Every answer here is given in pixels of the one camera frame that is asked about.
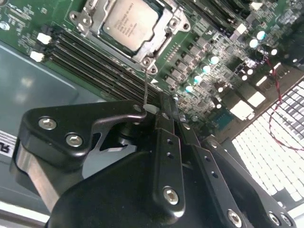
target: cpu socket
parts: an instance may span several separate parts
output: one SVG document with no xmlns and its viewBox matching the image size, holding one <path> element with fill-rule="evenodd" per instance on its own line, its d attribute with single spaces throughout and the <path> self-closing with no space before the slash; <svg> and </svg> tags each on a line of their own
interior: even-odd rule
<svg viewBox="0 0 304 228">
<path fill-rule="evenodd" d="M 126 65 L 157 74 L 155 61 L 177 32 L 190 31 L 173 0 L 88 0 L 70 20 L 83 37 Z"/>
</svg>

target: cable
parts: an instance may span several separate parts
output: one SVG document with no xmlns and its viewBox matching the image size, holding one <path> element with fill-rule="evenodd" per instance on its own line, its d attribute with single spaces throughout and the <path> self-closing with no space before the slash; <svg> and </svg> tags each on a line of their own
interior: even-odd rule
<svg viewBox="0 0 304 228">
<path fill-rule="evenodd" d="M 148 72 L 145 73 L 144 78 L 144 98 L 143 98 L 143 105 L 148 103 Z"/>
<path fill-rule="evenodd" d="M 269 132 L 270 132 L 270 135 L 276 141 L 276 143 L 278 143 L 279 145 L 281 145 L 283 147 L 286 147 L 286 148 L 294 150 L 294 151 L 304 151 L 304 148 L 298 149 L 298 148 L 295 148 L 295 147 L 288 146 L 288 145 L 284 144 L 282 141 L 278 140 L 271 131 L 271 128 L 272 128 L 271 121 L 273 119 L 273 115 L 277 112 L 279 106 L 282 104 L 282 95 L 281 95 L 281 90 L 280 90 L 280 83 L 279 83 L 279 80 L 277 79 L 277 75 L 276 75 L 276 70 L 273 68 L 272 64 L 270 63 L 269 58 L 266 57 L 266 56 L 264 56 L 264 58 L 265 58 L 265 61 L 267 62 L 267 64 L 269 65 L 269 67 L 272 69 L 271 74 L 275 79 L 276 91 L 278 93 L 278 103 L 276 104 L 274 110 L 272 111 L 272 113 L 270 114 L 270 117 L 269 117 Z"/>
</svg>

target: robotic arm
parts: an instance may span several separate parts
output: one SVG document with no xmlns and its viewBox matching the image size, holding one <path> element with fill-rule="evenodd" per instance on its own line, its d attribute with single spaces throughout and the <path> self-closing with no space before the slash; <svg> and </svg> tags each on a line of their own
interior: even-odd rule
<svg viewBox="0 0 304 228">
<path fill-rule="evenodd" d="M 24 114 L 11 173 L 39 194 L 47 228 L 275 228 L 295 222 L 215 141 L 202 147 L 172 98 L 33 109 Z M 90 151 L 134 153 L 83 179 Z"/>
</svg>

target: red wire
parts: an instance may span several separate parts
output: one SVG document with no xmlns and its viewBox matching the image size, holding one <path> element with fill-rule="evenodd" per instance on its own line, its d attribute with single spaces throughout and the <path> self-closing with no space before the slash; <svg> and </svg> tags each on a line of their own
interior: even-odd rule
<svg viewBox="0 0 304 228">
<path fill-rule="evenodd" d="M 295 147 L 292 147 L 292 146 L 287 146 L 286 144 L 284 144 L 282 141 L 278 140 L 275 135 L 272 133 L 271 131 L 271 128 L 272 128 L 272 125 L 271 125 L 271 121 L 273 119 L 273 115 L 276 113 L 276 111 L 278 110 L 279 106 L 282 104 L 282 95 L 281 95 L 281 90 L 280 90 L 280 84 L 279 84 L 279 81 L 277 79 L 277 75 L 276 75 L 276 70 L 272 67 L 270 61 L 268 58 L 266 58 L 266 62 L 267 64 L 270 66 L 270 68 L 272 69 L 272 76 L 274 77 L 275 79 L 275 86 L 276 86 L 276 90 L 277 90 L 277 93 L 278 93 L 278 103 L 276 104 L 273 112 L 270 114 L 270 117 L 269 117 L 269 131 L 270 131 L 270 135 L 271 137 L 281 146 L 283 147 L 286 147 L 288 149 L 291 149 L 291 150 L 294 150 L 294 151 L 304 151 L 304 148 L 301 148 L 301 149 L 298 149 L 298 148 L 295 148 Z"/>
</svg>

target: motherboard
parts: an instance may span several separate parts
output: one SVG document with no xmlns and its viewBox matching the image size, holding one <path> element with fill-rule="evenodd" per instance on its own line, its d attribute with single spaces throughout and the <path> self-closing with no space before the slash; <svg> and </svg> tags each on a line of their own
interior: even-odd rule
<svg viewBox="0 0 304 228">
<path fill-rule="evenodd" d="M 181 121 L 223 128 L 254 116 L 265 98 L 247 81 L 265 68 L 269 74 L 265 61 L 283 52 L 302 7 L 300 0 L 0 0 L 0 40 L 105 100 L 142 103 L 147 83 L 148 103 L 164 91 Z"/>
</svg>

